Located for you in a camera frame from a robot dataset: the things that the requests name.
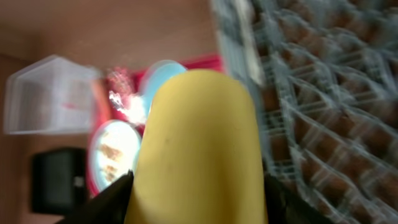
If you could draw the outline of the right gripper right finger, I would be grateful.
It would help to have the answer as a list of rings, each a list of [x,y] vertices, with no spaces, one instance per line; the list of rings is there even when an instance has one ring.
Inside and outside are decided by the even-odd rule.
[[[269,174],[264,176],[264,191],[270,224],[333,224]]]

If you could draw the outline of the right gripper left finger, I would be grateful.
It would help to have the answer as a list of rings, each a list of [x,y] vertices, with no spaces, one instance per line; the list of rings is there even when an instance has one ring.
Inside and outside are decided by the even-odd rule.
[[[87,204],[56,224],[123,224],[134,174],[130,170]]]

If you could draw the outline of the light blue plate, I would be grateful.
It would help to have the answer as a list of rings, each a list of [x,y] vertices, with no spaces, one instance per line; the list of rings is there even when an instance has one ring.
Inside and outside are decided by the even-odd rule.
[[[98,195],[122,175],[135,172],[142,138],[133,125],[109,120],[92,135],[88,150],[88,186]]]

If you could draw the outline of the yellow cup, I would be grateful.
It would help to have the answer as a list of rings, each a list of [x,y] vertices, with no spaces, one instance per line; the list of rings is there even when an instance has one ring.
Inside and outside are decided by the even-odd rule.
[[[189,70],[157,91],[126,223],[267,223],[259,130],[243,85]]]

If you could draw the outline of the white tissue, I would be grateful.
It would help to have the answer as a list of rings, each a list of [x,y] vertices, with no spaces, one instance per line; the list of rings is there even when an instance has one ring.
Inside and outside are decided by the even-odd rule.
[[[147,118],[144,111],[144,101],[139,95],[122,95],[110,91],[109,100],[113,108],[120,112],[129,123],[142,125],[146,122]]]

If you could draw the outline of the orange carrot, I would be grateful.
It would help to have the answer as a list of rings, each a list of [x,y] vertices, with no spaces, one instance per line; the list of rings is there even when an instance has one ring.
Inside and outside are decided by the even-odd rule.
[[[103,79],[95,79],[91,82],[96,107],[99,113],[101,123],[112,118],[111,108],[109,105],[108,90]]]

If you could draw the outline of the red snack wrapper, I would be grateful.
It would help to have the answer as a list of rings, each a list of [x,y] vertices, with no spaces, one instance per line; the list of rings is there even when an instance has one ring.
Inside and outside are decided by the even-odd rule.
[[[109,100],[117,110],[129,108],[130,97],[135,90],[131,82],[131,76],[125,68],[114,67],[106,76],[109,89]]]

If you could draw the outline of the light blue bowl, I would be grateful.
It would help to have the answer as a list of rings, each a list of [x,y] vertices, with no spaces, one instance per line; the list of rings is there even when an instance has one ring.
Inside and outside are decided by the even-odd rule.
[[[146,117],[149,115],[157,90],[169,79],[186,71],[186,67],[173,60],[158,61],[146,70],[139,86]]]

